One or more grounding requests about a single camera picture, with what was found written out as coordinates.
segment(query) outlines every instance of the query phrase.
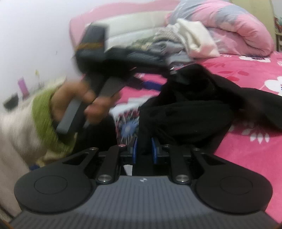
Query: bed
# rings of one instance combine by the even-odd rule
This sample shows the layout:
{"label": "bed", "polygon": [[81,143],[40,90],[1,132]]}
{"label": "bed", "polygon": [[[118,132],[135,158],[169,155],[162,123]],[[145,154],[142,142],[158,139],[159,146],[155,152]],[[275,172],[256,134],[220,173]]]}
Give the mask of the bed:
{"label": "bed", "polygon": [[[271,0],[231,0],[257,17],[276,40]],[[164,18],[178,1],[159,0],[145,4],[114,3],[103,5],[70,22],[70,37],[76,47],[84,29],[91,22],[110,25],[107,46],[128,45],[132,41],[155,34],[165,26]],[[223,76],[241,87],[251,87],[282,96],[282,53],[273,52],[268,57],[249,57],[221,54],[220,57],[199,59],[198,63],[212,73]],[[140,74],[143,80],[164,84],[158,75]],[[138,107],[148,97],[158,95],[155,90],[122,90],[120,105],[112,110],[117,131],[120,123],[138,125]],[[282,135],[249,120],[236,120],[225,136],[216,155],[264,175],[273,186],[273,197],[266,212],[277,221],[282,221]]]}

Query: finger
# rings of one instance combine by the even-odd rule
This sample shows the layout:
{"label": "finger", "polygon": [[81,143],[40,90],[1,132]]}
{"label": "finger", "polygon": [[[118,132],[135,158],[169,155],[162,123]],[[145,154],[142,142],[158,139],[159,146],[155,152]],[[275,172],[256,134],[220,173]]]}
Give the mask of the finger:
{"label": "finger", "polygon": [[115,105],[115,103],[120,99],[120,94],[117,93],[112,97],[98,97],[94,100],[93,104],[97,106],[111,108]]}
{"label": "finger", "polygon": [[74,97],[78,97],[85,103],[92,103],[95,99],[95,93],[90,90],[89,85],[85,81],[66,82],[61,89],[65,100],[72,100]]}
{"label": "finger", "polygon": [[87,120],[92,124],[99,123],[102,119],[104,119],[109,113],[109,109],[104,107],[97,107],[95,105],[90,105],[85,110],[85,115]]}

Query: black handheld device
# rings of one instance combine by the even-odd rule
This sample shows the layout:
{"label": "black handheld device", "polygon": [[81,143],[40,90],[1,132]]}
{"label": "black handheld device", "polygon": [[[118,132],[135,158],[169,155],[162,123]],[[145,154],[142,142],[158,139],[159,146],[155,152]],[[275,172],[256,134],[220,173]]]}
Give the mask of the black handheld device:
{"label": "black handheld device", "polygon": [[[14,189],[15,229],[273,229],[260,174],[194,146],[161,145],[136,156],[138,138],[85,149],[31,171]],[[132,166],[132,176],[124,168]]]}
{"label": "black handheld device", "polygon": [[[90,24],[75,54],[79,70],[97,96],[111,97],[126,85],[140,89],[142,81],[134,77],[137,72],[169,75],[165,56],[119,47],[106,51],[106,31],[106,27]],[[77,132],[85,125],[83,111],[87,106],[73,99],[56,131],[62,134]]]}

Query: black object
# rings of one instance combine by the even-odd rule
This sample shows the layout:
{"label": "black object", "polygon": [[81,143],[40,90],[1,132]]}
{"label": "black object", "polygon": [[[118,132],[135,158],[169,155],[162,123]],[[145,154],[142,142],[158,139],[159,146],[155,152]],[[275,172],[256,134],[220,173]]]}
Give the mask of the black object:
{"label": "black object", "polygon": [[64,212],[79,206],[95,190],[95,182],[88,179],[84,169],[98,156],[97,151],[82,151],[24,175],[14,189],[20,206],[40,213]]}
{"label": "black object", "polygon": [[3,106],[8,111],[11,111],[12,109],[16,108],[18,104],[19,104],[19,96],[18,93],[15,93],[3,103]]}
{"label": "black object", "polygon": [[161,144],[193,144],[214,153],[234,118],[282,131],[281,112],[281,96],[241,88],[201,65],[188,65],[140,107],[138,153],[149,152],[152,137]]}
{"label": "black object", "polygon": [[78,153],[91,147],[97,147],[100,151],[107,151],[116,144],[115,122],[113,117],[108,115],[99,124],[90,124],[78,132],[72,153]]}
{"label": "black object", "polygon": [[[137,72],[169,76],[164,56],[116,47],[105,51],[105,34],[106,27],[90,24],[75,54],[79,70],[96,95],[111,97],[126,85],[143,88],[143,81],[132,79]],[[85,125],[83,111],[87,106],[73,99],[56,131],[61,134],[79,131]]]}

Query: pile of clothes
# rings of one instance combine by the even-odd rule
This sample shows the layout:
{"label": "pile of clothes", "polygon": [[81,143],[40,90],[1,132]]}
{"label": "pile of clothes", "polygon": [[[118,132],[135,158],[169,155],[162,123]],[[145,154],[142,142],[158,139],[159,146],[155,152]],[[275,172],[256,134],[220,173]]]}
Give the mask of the pile of clothes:
{"label": "pile of clothes", "polygon": [[211,35],[199,21],[178,19],[174,25],[161,28],[155,36],[139,39],[128,48],[166,55],[171,67],[182,67],[194,62],[194,58],[219,57]]}
{"label": "pile of clothes", "polygon": [[130,48],[167,56],[171,67],[220,54],[266,57],[275,44],[267,28],[245,9],[222,0],[182,0],[167,26]]}

